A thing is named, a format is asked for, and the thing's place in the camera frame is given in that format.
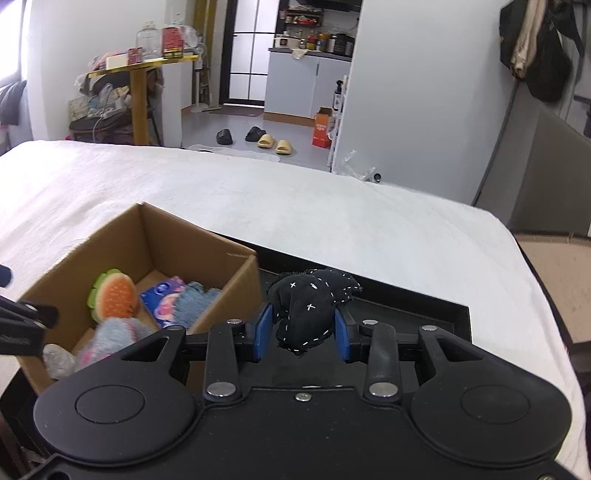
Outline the black slipper far left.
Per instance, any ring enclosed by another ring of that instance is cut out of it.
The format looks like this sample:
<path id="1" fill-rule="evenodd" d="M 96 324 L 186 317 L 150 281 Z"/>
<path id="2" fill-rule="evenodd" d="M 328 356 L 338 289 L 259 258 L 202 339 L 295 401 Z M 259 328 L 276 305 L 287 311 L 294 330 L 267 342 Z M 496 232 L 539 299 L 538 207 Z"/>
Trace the black slipper far left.
<path id="1" fill-rule="evenodd" d="M 216 142 L 218 145 L 221 146 L 232 145 L 233 138 L 231 135 L 231 131 L 228 128 L 224 128 L 221 131 L 218 131 L 216 134 Z"/>

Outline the orange cardboard box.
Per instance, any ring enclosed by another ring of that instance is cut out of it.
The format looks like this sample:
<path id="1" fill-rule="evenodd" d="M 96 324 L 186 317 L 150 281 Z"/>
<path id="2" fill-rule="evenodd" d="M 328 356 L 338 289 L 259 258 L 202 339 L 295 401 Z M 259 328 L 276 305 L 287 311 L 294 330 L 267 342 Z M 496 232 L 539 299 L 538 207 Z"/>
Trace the orange cardboard box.
<path id="1" fill-rule="evenodd" d="M 332 125 L 332 108 L 321 107 L 315 113 L 314 131 L 312 132 L 311 144 L 318 148 L 329 148 L 332 140 L 329 138 L 329 132 Z"/>

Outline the grey pink plush toy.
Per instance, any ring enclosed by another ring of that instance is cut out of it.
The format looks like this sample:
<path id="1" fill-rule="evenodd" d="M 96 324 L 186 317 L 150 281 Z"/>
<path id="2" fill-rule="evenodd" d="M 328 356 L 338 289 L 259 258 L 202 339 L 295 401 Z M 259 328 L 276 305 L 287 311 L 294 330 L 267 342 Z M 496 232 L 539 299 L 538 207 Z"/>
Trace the grey pink plush toy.
<path id="1" fill-rule="evenodd" d="M 78 352 L 75 370 L 80 371 L 150 336 L 153 330 L 135 318 L 107 318 Z"/>

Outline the white bed blanket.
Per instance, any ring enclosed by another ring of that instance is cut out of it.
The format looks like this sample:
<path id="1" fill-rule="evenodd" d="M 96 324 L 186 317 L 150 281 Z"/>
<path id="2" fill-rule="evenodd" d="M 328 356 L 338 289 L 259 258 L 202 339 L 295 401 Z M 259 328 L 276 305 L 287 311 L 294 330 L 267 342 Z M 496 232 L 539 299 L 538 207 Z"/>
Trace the white bed blanket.
<path id="1" fill-rule="evenodd" d="M 492 214 L 386 184 L 190 150 L 31 141 L 1 158 L 1 261 L 22 295 L 138 203 L 252 244 L 468 307 L 474 342 L 557 386 L 559 462 L 590 475 L 583 396 L 517 242 Z"/>

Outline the brown cardboard box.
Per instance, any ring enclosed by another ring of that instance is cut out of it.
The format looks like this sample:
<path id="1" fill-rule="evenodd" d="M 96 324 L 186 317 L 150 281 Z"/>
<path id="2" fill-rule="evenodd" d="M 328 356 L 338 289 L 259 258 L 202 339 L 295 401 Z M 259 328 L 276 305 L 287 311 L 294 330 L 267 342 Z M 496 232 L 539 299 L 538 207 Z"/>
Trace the brown cardboard box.
<path id="1" fill-rule="evenodd" d="M 75 356 L 93 337 L 100 323 L 91 317 L 87 297 L 101 273 L 118 269 L 135 284 L 138 310 L 131 317 L 159 331 L 144 309 L 140 293 L 178 276 L 185 284 L 198 282 L 221 290 L 214 303 L 186 331 L 205 333 L 219 322 L 247 321 L 263 302 L 256 253 L 209 233 L 148 204 L 133 206 L 70 252 L 22 295 L 28 303 L 54 306 L 56 326 L 44 345 L 57 344 Z M 18 359 L 36 393 L 52 383 L 41 355 Z"/>

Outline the hanging dark clothes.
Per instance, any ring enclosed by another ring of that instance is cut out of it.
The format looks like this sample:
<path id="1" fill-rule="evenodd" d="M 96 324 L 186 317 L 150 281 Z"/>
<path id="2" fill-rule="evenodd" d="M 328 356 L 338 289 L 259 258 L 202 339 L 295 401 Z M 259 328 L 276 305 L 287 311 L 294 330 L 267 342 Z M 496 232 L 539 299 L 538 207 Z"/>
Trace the hanging dark clothes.
<path id="1" fill-rule="evenodd" d="M 531 96 L 558 103 L 570 80 L 579 81 L 586 35 L 579 32 L 575 1 L 514 0 L 500 11 L 500 61 Z"/>

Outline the right beige slipper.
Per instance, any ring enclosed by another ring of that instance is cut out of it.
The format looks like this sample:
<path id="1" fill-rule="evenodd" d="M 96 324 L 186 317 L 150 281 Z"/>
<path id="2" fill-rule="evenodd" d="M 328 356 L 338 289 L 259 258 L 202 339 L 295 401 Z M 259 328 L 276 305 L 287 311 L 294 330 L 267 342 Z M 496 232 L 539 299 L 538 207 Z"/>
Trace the right beige slipper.
<path id="1" fill-rule="evenodd" d="M 293 154 L 293 146 L 287 140 L 280 140 L 276 145 L 276 154 L 288 156 Z"/>

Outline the clear glass jar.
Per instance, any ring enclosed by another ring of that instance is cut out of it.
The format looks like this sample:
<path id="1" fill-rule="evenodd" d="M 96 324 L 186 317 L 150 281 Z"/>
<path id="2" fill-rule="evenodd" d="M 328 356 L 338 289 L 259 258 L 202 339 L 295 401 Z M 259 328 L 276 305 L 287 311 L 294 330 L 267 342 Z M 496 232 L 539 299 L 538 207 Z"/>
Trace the clear glass jar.
<path id="1" fill-rule="evenodd" d="M 160 32 L 153 21 L 145 22 L 136 34 L 135 46 L 141 50 L 144 61 L 160 57 Z"/>

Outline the blue grey knitted toy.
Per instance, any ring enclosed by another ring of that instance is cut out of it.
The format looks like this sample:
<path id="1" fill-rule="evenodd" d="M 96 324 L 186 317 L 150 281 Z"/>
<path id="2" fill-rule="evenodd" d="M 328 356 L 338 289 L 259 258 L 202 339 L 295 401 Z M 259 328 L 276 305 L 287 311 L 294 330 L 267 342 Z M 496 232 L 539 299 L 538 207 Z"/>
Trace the blue grey knitted toy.
<path id="1" fill-rule="evenodd" d="M 221 290 L 190 282 L 173 302 L 173 322 L 189 329 L 216 300 Z"/>

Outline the burger plush toy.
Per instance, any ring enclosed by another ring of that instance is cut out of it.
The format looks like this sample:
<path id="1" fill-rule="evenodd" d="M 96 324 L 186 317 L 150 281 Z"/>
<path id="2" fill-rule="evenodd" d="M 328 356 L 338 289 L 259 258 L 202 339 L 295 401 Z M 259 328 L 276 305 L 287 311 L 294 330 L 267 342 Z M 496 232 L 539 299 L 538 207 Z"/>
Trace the burger plush toy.
<path id="1" fill-rule="evenodd" d="M 138 295 L 132 279 L 118 269 L 101 273 L 87 297 L 95 322 L 109 318 L 131 318 L 138 310 Z"/>

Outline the red printed box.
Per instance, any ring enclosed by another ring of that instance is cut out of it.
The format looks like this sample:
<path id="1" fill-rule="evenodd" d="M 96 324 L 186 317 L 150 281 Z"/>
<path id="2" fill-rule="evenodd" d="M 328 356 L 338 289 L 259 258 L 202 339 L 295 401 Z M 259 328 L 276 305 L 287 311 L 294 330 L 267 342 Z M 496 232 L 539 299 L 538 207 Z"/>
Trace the red printed box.
<path id="1" fill-rule="evenodd" d="M 184 40 L 178 26 L 166 26 L 161 30 L 161 54 L 164 59 L 183 57 Z"/>

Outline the left beige slipper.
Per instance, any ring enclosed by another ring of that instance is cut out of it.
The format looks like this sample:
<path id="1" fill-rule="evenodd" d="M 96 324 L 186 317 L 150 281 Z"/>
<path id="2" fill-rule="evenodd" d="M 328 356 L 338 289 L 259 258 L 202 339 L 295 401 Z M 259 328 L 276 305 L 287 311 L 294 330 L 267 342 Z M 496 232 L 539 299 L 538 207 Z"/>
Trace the left beige slipper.
<path id="1" fill-rule="evenodd" d="M 276 139 L 269 133 L 263 134 L 256 143 L 257 147 L 261 149 L 273 149 L 276 145 Z"/>

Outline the white foam block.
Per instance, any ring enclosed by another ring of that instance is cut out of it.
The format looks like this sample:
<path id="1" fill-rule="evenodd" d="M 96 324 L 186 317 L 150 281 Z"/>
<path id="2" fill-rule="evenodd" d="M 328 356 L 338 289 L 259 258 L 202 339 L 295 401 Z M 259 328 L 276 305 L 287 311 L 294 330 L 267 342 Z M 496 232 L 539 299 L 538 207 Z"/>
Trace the white foam block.
<path id="1" fill-rule="evenodd" d="M 128 65 L 128 57 L 126 53 L 108 56 L 105 59 L 105 69 L 113 70 L 123 68 Z"/>

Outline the black slipper near beige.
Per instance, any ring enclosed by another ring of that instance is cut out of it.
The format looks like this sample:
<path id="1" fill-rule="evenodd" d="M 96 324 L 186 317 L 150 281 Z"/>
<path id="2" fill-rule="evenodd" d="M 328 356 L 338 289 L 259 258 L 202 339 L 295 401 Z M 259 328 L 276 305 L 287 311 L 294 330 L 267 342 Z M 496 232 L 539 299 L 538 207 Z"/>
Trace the black slipper near beige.
<path id="1" fill-rule="evenodd" d="M 249 129 L 249 132 L 245 135 L 245 141 L 249 143 L 257 143 L 264 135 L 266 135 L 266 130 L 257 126 L 252 126 L 252 128 Z"/>

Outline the white kitchen cabinet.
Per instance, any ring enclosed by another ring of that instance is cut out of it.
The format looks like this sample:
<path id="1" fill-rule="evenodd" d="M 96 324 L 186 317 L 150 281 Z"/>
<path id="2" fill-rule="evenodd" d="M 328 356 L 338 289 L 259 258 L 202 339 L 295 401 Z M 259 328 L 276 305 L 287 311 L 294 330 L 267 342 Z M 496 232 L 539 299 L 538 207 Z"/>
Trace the white kitchen cabinet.
<path id="1" fill-rule="evenodd" d="M 322 52 L 294 58 L 290 49 L 271 48 L 263 118 L 314 126 L 315 114 L 332 106 L 337 81 L 351 70 L 351 60 Z"/>

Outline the colourful soft pouch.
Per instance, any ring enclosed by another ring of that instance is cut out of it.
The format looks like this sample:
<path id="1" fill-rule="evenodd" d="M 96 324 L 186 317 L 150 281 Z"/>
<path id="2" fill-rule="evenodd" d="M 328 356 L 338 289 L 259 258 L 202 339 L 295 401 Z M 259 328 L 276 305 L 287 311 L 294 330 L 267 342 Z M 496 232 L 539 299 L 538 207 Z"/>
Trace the colourful soft pouch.
<path id="1" fill-rule="evenodd" d="M 174 276 L 140 293 L 144 309 L 159 328 L 167 328 L 175 323 L 174 304 L 185 287 L 186 284 Z"/>

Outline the black stitched plush toy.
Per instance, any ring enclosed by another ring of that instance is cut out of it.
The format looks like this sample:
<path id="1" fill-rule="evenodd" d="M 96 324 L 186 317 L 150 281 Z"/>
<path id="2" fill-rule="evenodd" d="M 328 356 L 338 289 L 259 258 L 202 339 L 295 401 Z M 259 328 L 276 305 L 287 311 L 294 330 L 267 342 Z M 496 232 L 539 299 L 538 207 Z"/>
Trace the black stitched plush toy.
<path id="1" fill-rule="evenodd" d="M 329 338 L 335 329 L 335 309 L 362 292 L 352 275 L 332 268 L 281 275 L 267 290 L 280 348 L 297 356 Z"/>

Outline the yellow round side table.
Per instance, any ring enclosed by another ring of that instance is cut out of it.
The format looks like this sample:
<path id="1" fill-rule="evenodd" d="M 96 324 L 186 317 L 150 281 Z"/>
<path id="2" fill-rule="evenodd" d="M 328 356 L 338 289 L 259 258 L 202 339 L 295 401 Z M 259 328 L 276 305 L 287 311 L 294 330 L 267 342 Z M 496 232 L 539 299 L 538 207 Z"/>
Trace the yellow round side table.
<path id="1" fill-rule="evenodd" d="M 148 117 L 147 117 L 147 71 L 164 65 L 193 62 L 199 60 L 197 54 L 185 55 L 181 58 L 156 58 L 142 63 L 125 65 L 118 68 L 93 70 L 86 74 L 87 78 L 114 74 L 118 72 L 130 73 L 131 94 L 131 118 L 133 128 L 133 140 L 136 146 L 149 144 Z"/>

